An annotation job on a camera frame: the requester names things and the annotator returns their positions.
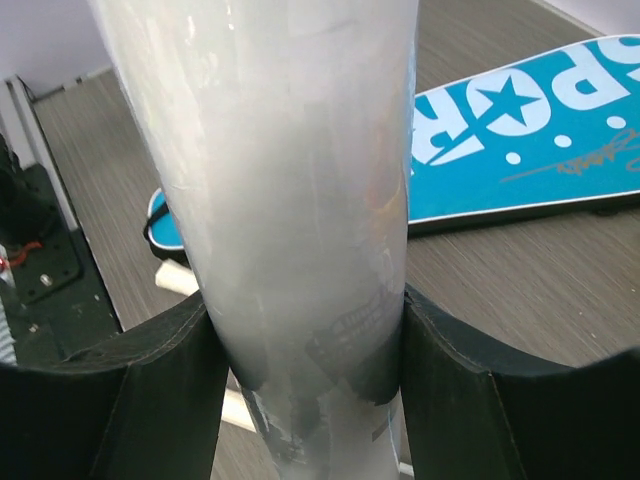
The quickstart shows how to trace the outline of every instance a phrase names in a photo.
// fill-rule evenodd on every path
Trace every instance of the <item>translucent plastic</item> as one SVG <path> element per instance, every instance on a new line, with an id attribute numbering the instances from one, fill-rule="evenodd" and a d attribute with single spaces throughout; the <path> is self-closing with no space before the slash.
<path id="1" fill-rule="evenodd" d="M 281 478 L 397 478 L 418 0 L 92 3 Z"/>

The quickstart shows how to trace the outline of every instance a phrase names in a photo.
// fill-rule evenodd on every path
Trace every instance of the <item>wood grain surface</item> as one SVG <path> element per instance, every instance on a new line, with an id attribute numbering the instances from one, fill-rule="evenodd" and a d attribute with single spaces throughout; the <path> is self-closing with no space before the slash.
<path id="1" fill-rule="evenodd" d="M 528 0 L 425 0 L 420 91 L 589 38 Z M 158 183 L 112 73 L 36 105 L 125 328 L 179 301 L 141 228 Z M 640 214 L 559 216 L 413 239 L 409 281 L 511 345 L 581 365 L 640 343 Z M 275 478 L 257 436 L 223 425 L 212 478 Z"/>

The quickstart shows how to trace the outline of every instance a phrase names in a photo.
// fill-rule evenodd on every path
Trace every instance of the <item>signature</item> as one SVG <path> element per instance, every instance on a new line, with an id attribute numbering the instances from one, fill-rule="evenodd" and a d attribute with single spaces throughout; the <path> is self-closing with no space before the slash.
<path id="1" fill-rule="evenodd" d="M 623 130 L 616 134 L 608 144 L 598 150 L 582 155 L 581 157 L 572 158 L 571 160 L 554 163 L 528 172 L 518 173 L 517 175 L 503 178 L 502 182 L 511 182 L 523 177 L 528 177 L 529 175 L 552 170 L 560 174 L 582 175 L 584 171 L 594 165 L 603 165 L 605 162 L 615 162 L 616 155 L 619 153 L 640 150 L 640 142 L 634 142 L 634 140 L 638 138 L 640 138 L 640 133 L 636 132 L 633 128 Z M 640 172 L 640 156 L 627 163 L 627 171 Z"/>

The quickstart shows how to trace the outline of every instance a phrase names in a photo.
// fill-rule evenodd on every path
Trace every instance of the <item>wooden floor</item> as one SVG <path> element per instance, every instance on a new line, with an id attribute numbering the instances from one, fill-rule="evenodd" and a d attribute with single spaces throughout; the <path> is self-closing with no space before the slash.
<path id="1" fill-rule="evenodd" d="M 528 0 L 425 0 L 418 88 L 589 38 Z M 141 236 L 157 187 L 113 74 L 36 105 L 120 320 L 130 328 L 180 297 L 153 282 Z M 511 345 L 580 365 L 640 343 L 640 214 L 556 217 L 412 240 L 409 281 Z M 223 426 L 212 478 L 275 478 L 259 439 Z"/>

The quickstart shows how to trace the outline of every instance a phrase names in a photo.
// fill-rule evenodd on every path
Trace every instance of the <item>white wall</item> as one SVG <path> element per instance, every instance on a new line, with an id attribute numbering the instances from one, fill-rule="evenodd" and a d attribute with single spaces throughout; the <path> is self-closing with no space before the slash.
<path id="1" fill-rule="evenodd" d="M 546 0 L 605 35 L 640 33 L 640 0 Z"/>
<path id="2" fill-rule="evenodd" d="M 0 0 L 0 80 L 41 95 L 109 64 L 87 0 Z"/>

